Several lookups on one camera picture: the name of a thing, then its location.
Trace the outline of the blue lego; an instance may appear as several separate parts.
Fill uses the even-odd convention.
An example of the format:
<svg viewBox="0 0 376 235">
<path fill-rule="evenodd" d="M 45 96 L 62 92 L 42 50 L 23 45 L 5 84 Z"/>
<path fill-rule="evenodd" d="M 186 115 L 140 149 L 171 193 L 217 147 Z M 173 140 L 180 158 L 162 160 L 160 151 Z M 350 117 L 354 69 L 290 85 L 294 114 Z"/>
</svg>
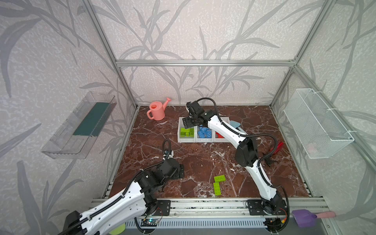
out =
<svg viewBox="0 0 376 235">
<path fill-rule="evenodd" d="M 198 131 L 197 133 L 198 133 L 198 137 L 199 137 L 199 138 L 205 138 L 205 137 L 206 137 L 206 136 L 205 136 L 205 133 L 202 132 L 202 131 Z"/>
<path fill-rule="evenodd" d="M 205 132 L 205 131 L 208 130 L 208 128 L 207 128 L 207 127 L 202 127 L 202 126 L 200 126 L 200 127 L 199 127 L 199 130 Z"/>
<path fill-rule="evenodd" d="M 206 138 L 212 138 L 212 131 L 211 130 L 206 131 Z"/>
</svg>

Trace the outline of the red lego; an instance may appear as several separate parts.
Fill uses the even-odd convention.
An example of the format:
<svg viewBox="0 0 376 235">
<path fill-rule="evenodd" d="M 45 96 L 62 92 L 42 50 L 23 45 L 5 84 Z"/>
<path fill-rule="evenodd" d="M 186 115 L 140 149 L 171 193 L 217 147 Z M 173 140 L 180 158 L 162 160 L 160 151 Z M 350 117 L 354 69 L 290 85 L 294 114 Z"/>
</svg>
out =
<svg viewBox="0 0 376 235">
<path fill-rule="evenodd" d="M 215 137 L 218 138 L 218 139 L 223 139 L 224 137 L 222 135 L 220 135 L 219 133 L 215 133 Z"/>
</svg>

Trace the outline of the green lego bottom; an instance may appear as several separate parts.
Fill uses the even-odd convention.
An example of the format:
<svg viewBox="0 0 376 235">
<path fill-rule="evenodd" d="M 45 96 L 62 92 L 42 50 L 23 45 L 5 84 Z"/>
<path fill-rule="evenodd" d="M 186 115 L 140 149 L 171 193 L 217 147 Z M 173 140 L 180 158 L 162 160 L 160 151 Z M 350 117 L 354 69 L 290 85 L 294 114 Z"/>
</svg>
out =
<svg viewBox="0 0 376 235">
<path fill-rule="evenodd" d="M 221 189 L 220 189 L 219 182 L 214 182 L 213 183 L 213 189 L 214 189 L 215 196 L 220 196 L 221 195 Z"/>
</svg>

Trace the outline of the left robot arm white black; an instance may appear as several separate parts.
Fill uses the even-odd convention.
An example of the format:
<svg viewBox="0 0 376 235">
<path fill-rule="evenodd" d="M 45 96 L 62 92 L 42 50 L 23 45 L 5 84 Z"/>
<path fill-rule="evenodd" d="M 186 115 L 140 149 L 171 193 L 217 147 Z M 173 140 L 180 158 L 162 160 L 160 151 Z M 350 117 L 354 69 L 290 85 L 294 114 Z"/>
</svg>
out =
<svg viewBox="0 0 376 235">
<path fill-rule="evenodd" d="M 113 197 L 88 211 L 66 216 L 61 234 L 107 235 L 130 219 L 156 212 L 158 201 L 154 194 L 184 173 L 183 165 L 173 158 L 169 139 L 163 141 L 162 153 L 162 161 L 138 171 Z"/>
</svg>

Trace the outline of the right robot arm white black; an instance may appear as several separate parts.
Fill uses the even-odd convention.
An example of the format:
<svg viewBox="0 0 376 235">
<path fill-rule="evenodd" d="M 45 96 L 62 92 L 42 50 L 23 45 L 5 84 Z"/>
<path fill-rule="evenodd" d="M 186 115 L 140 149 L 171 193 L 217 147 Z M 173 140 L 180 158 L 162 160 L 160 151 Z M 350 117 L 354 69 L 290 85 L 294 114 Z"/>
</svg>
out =
<svg viewBox="0 0 376 235">
<path fill-rule="evenodd" d="M 203 126 L 217 132 L 228 140 L 236 149 L 235 160 L 244 167 L 254 183 L 256 184 L 263 205 L 263 210 L 267 214 L 275 214 L 283 205 L 283 197 L 278 192 L 280 186 L 274 186 L 261 165 L 262 161 L 270 157 L 278 147 L 278 141 L 271 134 L 248 135 L 230 124 L 226 123 L 219 114 L 216 102 L 212 98 L 200 98 L 186 104 L 188 116 L 183 118 L 185 128 Z M 274 146 L 272 150 L 259 157 L 257 147 L 257 137 L 270 137 Z"/>
</svg>

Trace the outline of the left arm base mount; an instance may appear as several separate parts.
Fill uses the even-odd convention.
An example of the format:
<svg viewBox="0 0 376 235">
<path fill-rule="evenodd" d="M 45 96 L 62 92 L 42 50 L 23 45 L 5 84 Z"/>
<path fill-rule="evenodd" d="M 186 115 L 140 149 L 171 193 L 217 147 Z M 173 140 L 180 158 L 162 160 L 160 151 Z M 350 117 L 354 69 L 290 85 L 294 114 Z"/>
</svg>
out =
<svg viewBox="0 0 376 235">
<path fill-rule="evenodd" d="M 146 211 L 147 215 L 152 216 L 169 216 L 171 209 L 171 200 L 157 200 L 155 205 L 152 205 Z"/>
</svg>

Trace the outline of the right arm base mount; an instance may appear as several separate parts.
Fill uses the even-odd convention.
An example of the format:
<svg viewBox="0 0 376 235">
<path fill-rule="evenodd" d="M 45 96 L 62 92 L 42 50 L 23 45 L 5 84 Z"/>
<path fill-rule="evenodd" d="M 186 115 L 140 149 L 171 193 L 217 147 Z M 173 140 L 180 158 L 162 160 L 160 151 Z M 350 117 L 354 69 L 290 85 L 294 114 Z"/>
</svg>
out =
<svg viewBox="0 0 376 235">
<path fill-rule="evenodd" d="M 283 201 L 283 205 L 281 207 L 279 207 L 275 212 L 267 212 L 260 199 L 249 199 L 245 202 L 245 205 L 246 205 L 250 215 L 258 215 L 258 216 L 282 215 L 283 211 L 287 211 L 287 209 L 288 209 L 285 201 Z"/>
</svg>

